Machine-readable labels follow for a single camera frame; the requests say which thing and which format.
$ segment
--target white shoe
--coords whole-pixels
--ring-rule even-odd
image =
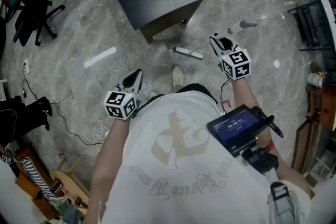
[[[181,67],[175,66],[173,68],[173,90],[177,92],[183,87],[184,73]]]
[[[158,96],[158,92],[156,91],[151,91],[148,95],[149,100],[151,100],[153,97]]]

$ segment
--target printed logo on shirt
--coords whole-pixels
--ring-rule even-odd
[[[130,165],[128,167],[131,176],[138,178],[140,182],[148,188],[150,196],[160,196],[163,200],[169,200],[172,195],[175,196],[190,196],[193,194],[204,194],[206,191],[215,192],[219,188],[226,186],[226,179],[228,172],[232,165],[233,157],[226,156],[213,174],[199,173],[195,176],[195,181],[185,186],[170,185],[168,180],[164,177],[154,179],[149,176],[143,169],[142,164],[138,166]]]
[[[152,146],[153,156],[162,164],[169,165],[170,160],[174,159],[174,165],[177,167],[177,159],[187,156],[197,156],[205,153],[208,141],[209,132],[204,128],[193,128],[193,123],[190,119],[190,124],[186,127],[182,127],[182,119],[178,117],[177,111],[173,111],[168,115],[169,118],[169,129],[164,129],[161,131]],[[195,145],[188,146],[185,141],[185,136],[190,135],[193,139]],[[165,150],[159,143],[161,138],[171,139],[172,145],[168,150]]]

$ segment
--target marble floor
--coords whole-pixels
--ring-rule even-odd
[[[283,159],[291,162],[295,134],[303,122],[307,109],[305,85],[312,63],[311,54],[299,52],[301,39],[294,18],[286,13],[296,3],[293,0],[205,0],[187,26],[173,26],[154,37],[147,44],[141,33],[134,31],[117,0],[52,0],[56,7],[64,4],[66,9],[50,21],[58,37],[52,39],[42,32],[41,46],[35,47],[34,33],[25,47],[13,43],[15,18],[7,24],[7,42],[1,60],[1,78],[8,79],[9,97],[22,96],[23,63],[29,59],[28,79],[38,97],[46,96],[51,102],[54,97],[74,119],[82,131],[94,141],[96,128],[101,119],[110,127],[102,101],[121,74],[135,68],[144,71],[143,95],[150,91],[169,93],[172,91],[171,70],[179,65],[185,72],[185,84],[201,83],[219,100],[220,88],[226,76],[215,65],[208,37],[223,31],[242,19],[259,22],[256,28],[242,31],[234,37],[245,47],[252,59],[252,75],[248,78],[251,88],[266,114],[273,114],[285,138],[275,134],[275,144]],[[200,52],[203,61],[176,55],[168,48],[180,46],[196,48],[203,44]],[[116,52],[93,62],[96,55],[114,47]],[[24,84],[28,97],[26,104],[34,101],[33,95]],[[234,105],[231,85],[223,91],[223,100]],[[86,186],[98,149],[84,145],[77,137],[69,134],[61,117],[49,118],[50,131],[37,128],[26,135],[49,169],[60,163],[59,154],[68,158],[68,164],[83,155],[75,173]],[[66,115],[69,131],[90,143]]]

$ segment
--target strap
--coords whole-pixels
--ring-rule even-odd
[[[269,219],[271,224],[295,224],[295,208],[288,188],[281,182],[270,185],[268,195]]]

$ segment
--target chair leg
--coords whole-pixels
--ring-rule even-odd
[[[50,29],[50,27],[49,27],[49,25],[48,25],[47,23],[44,23],[43,26],[44,26],[44,28],[47,29],[47,31],[49,32],[49,34],[51,34],[51,36],[52,36],[53,38],[56,38],[56,37],[57,37],[57,35],[56,35],[53,31],[51,31],[51,29]]]
[[[41,42],[38,41],[38,39],[40,38],[41,31],[42,31],[42,25],[39,25],[38,29],[37,29],[37,34],[36,34],[36,40],[35,40],[35,45],[36,46],[41,45]]]
[[[64,5],[60,5],[58,6],[57,8],[55,8],[54,10],[52,10],[51,12],[49,12],[47,15],[46,15],[46,20],[48,18],[50,18],[53,14],[55,14],[56,12],[58,12],[59,10],[64,10],[65,9],[65,6]]]

